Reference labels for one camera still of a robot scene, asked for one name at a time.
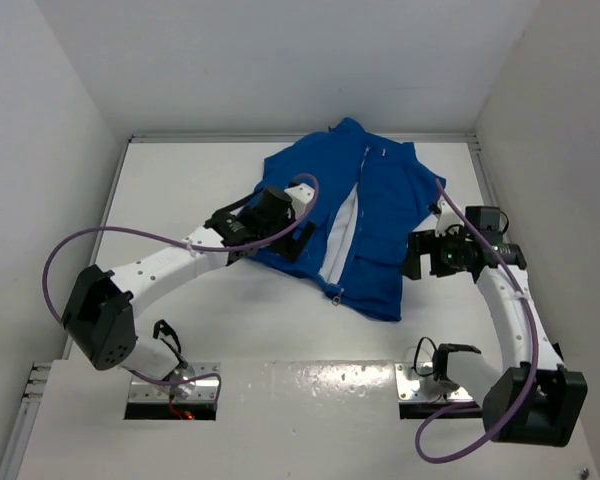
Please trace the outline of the blue zip-up jacket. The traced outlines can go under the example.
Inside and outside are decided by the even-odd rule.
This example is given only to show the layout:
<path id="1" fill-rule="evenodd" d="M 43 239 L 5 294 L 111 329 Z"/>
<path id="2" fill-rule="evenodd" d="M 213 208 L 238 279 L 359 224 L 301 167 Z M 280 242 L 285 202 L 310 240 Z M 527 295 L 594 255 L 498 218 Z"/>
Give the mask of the blue zip-up jacket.
<path id="1" fill-rule="evenodd" d="M 299 174 L 319 183 L 313 235 L 295 262 L 268 249 L 254 261 L 312 280 L 330 299 L 342 292 L 340 304 L 372 319 L 400 321 L 408 236 L 445 179 L 419 162 L 412 143 L 369 133 L 351 118 L 266 158 L 259 184 L 286 187 Z"/>

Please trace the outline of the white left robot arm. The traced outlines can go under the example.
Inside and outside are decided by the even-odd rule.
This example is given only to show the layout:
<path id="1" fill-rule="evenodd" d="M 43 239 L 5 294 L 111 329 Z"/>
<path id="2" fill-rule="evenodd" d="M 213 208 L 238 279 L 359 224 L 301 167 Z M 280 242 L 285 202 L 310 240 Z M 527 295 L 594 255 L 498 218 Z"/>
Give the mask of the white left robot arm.
<path id="1" fill-rule="evenodd" d="M 289 186 L 268 185 L 215 211 L 182 240 L 133 263 L 77 277 L 61 316 L 71 340 L 98 371 L 121 367 L 160 388 L 195 385 L 204 373 L 187 372 L 175 343 L 141 337 L 136 321 L 152 304 L 186 283 L 268 249 L 296 261 L 315 224 L 308 216 L 319 198 L 318 180 L 297 175 Z"/>

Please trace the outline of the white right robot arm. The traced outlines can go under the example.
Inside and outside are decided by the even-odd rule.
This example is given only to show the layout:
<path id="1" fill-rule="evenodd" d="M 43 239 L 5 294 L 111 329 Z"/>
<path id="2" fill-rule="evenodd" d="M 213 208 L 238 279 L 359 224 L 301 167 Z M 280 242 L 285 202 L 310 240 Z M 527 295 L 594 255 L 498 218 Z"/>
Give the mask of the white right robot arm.
<path id="1" fill-rule="evenodd" d="M 546 337 L 522 250 L 504 240 L 507 216 L 490 206 L 469 206 L 458 216 L 445 200 L 429 209 L 436 226 L 410 233 L 401 272 L 410 280 L 421 279 L 421 259 L 428 257 L 430 273 L 437 278 L 470 274 L 488 307 L 502 366 L 490 365 L 475 346 L 437 344 L 430 361 L 413 359 L 396 367 L 397 381 L 412 388 L 399 394 L 401 401 L 475 404 L 495 442 L 566 446 L 587 383 L 582 373 L 565 367 Z"/>

